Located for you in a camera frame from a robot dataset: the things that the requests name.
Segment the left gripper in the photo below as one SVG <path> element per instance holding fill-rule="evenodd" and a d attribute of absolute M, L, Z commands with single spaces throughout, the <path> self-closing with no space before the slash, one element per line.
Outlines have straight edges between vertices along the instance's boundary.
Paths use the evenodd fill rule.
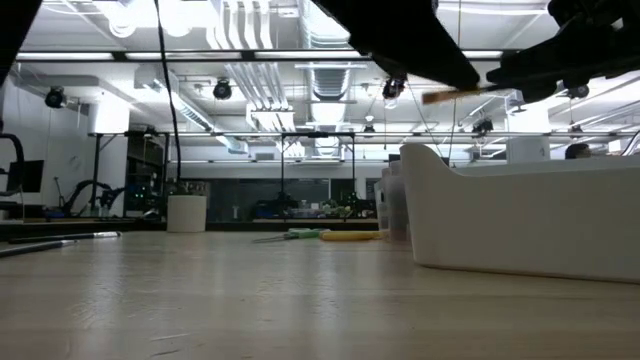
<path fill-rule="evenodd" d="M 474 89 L 480 76 L 437 18 L 434 0 L 315 0 L 350 34 L 349 44 L 379 57 L 392 77 L 415 75 L 456 89 Z"/>

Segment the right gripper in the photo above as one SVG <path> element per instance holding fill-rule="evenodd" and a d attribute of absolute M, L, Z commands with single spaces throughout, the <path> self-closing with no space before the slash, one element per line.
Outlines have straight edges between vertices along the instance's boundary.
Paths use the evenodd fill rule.
<path fill-rule="evenodd" d="M 521 92 L 525 103 L 555 93 L 555 83 L 586 83 L 639 68 L 639 3 L 630 0 L 553 0 L 559 26 L 550 39 L 505 55 L 486 79 Z"/>

